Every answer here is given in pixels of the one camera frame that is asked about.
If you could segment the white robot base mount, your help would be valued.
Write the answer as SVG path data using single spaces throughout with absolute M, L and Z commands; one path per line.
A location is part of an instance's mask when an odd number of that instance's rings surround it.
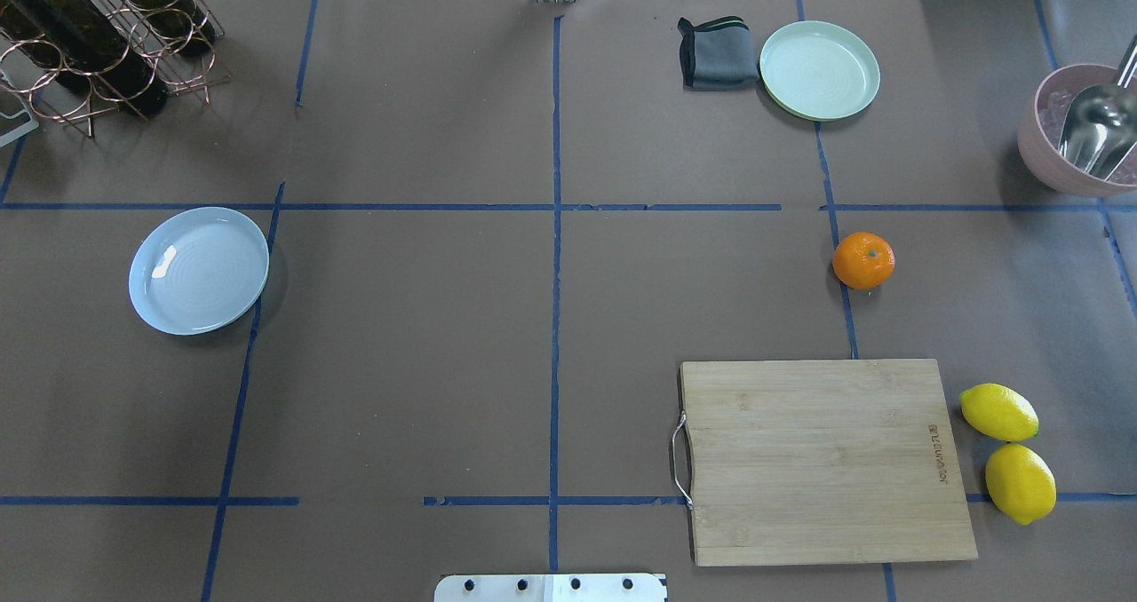
M 664 574 L 453 574 L 434 601 L 667 601 Z

